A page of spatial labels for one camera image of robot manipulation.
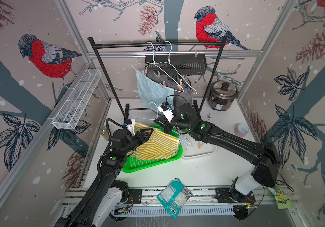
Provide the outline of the light blue wire hanger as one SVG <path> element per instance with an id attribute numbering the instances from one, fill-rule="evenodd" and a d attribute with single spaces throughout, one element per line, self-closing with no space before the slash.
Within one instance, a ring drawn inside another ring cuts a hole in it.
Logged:
<path id="1" fill-rule="evenodd" d="M 131 108 L 130 109 L 130 118 L 131 119 L 141 119 L 145 123 L 152 123 L 154 119 L 159 116 L 158 112 L 151 110 L 148 107 L 138 107 L 138 108 Z M 187 146 L 187 140 L 190 140 L 187 136 L 178 133 L 177 131 L 172 131 L 173 135 L 176 135 L 180 139 L 180 143 Z"/>

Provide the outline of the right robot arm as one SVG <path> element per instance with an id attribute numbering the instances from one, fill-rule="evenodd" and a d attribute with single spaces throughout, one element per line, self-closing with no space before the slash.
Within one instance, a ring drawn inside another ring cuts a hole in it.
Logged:
<path id="1" fill-rule="evenodd" d="M 228 133 L 213 123 L 203 121 L 197 105 L 185 103 L 180 107 L 172 107 L 168 102 L 158 106 L 163 116 L 154 120 L 165 133 L 176 130 L 187 133 L 196 141 L 224 148 L 250 162 L 253 167 L 242 176 L 234 179 L 230 189 L 230 199 L 239 202 L 259 186 L 275 188 L 279 174 L 280 161 L 275 145 L 263 145 L 248 141 Z"/>

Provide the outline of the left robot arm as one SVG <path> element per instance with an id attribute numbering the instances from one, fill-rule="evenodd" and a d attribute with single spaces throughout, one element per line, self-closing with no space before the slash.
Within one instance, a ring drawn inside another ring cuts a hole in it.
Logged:
<path id="1" fill-rule="evenodd" d="M 153 132 L 153 128 L 134 134 L 128 129 L 116 130 L 97 163 L 97 176 L 92 185 L 70 214 L 60 217 L 55 226 L 102 226 L 112 209 L 128 198 L 128 183 L 116 179 L 127 161 L 127 154 L 148 142 Z"/>

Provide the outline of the yellow striped towel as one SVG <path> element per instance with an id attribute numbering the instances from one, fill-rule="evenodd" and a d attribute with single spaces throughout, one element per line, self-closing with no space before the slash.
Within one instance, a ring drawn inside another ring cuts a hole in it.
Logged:
<path id="1" fill-rule="evenodd" d="M 128 152 L 128 156 L 140 161 L 168 160 L 176 157 L 182 152 L 180 139 L 174 135 L 166 134 L 159 125 L 148 126 L 136 122 L 135 133 L 141 129 L 152 128 L 153 133 L 149 140 L 137 148 Z"/>

